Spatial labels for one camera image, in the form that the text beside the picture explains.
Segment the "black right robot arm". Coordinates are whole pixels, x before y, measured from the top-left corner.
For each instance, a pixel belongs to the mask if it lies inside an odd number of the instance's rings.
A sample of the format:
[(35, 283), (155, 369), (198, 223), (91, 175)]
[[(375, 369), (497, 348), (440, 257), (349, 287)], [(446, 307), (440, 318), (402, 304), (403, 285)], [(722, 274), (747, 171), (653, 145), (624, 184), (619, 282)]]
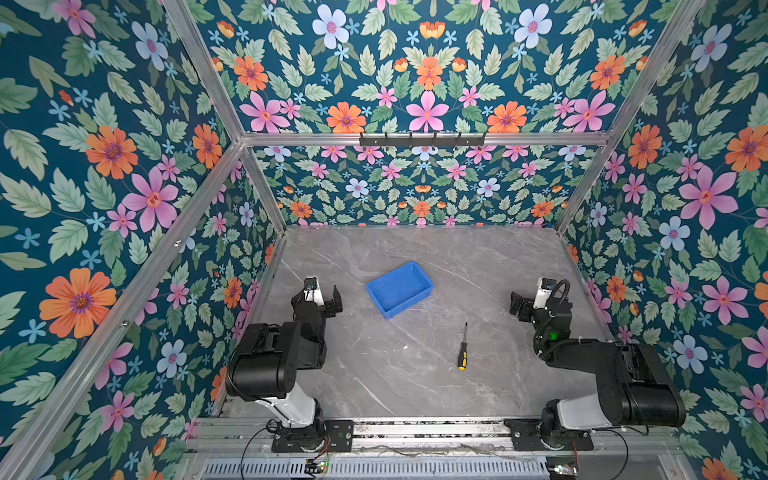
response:
[(543, 303), (513, 292), (510, 314), (534, 328), (533, 350), (554, 369), (593, 376), (596, 391), (571, 399), (553, 399), (540, 418), (507, 420), (515, 448), (532, 451), (588, 449), (591, 433), (617, 427), (677, 428), (686, 409), (655, 350), (647, 345), (572, 338), (572, 303), (566, 294)]

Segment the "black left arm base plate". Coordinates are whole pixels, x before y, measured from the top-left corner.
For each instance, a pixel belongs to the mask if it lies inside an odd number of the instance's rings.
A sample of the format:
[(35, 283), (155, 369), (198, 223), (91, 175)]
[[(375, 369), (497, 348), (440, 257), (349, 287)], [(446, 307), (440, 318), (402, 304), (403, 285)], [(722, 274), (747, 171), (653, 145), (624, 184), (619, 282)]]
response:
[(280, 427), (274, 434), (273, 453), (347, 453), (352, 450), (355, 423), (352, 420), (324, 420), (302, 428)]

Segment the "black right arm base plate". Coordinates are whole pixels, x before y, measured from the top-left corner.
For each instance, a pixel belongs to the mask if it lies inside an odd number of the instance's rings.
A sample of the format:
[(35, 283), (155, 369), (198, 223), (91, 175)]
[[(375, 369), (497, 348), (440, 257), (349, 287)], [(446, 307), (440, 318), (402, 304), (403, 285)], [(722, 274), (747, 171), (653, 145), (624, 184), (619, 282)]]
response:
[(505, 419), (515, 451), (593, 451), (588, 431), (557, 429), (537, 419)]

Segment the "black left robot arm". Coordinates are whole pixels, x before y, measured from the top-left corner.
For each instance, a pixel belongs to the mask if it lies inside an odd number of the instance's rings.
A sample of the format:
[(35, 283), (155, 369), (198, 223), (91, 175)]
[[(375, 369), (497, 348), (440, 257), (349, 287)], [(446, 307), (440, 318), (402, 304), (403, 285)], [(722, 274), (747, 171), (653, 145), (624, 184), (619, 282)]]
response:
[(298, 384), (298, 373), (320, 370), (325, 364), (327, 320), (343, 311), (337, 288), (326, 300), (315, 277), (290, 301), (292, 319), (281, 324), (249, 325), (237, 345), (225, 377), (228, 395), (256, 403), (272, 418), (265, 431), (305, 452), (329, 446), (326, 421), (319, 402)]

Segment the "black yellow screwdriver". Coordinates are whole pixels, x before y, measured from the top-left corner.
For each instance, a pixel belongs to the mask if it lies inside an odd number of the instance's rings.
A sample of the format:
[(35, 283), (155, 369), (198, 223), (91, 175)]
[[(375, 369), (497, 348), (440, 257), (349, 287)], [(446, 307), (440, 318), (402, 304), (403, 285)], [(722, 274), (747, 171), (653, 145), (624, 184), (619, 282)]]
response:
[(460, 349), (457, 355), (457, 368), (460, 371), (465, 371), (468, 365), (467, 335), (468, 335), (468, 323), (465, 323), (463, 328), (463, 333), (462, 333), (462, 340), (460, 343)]

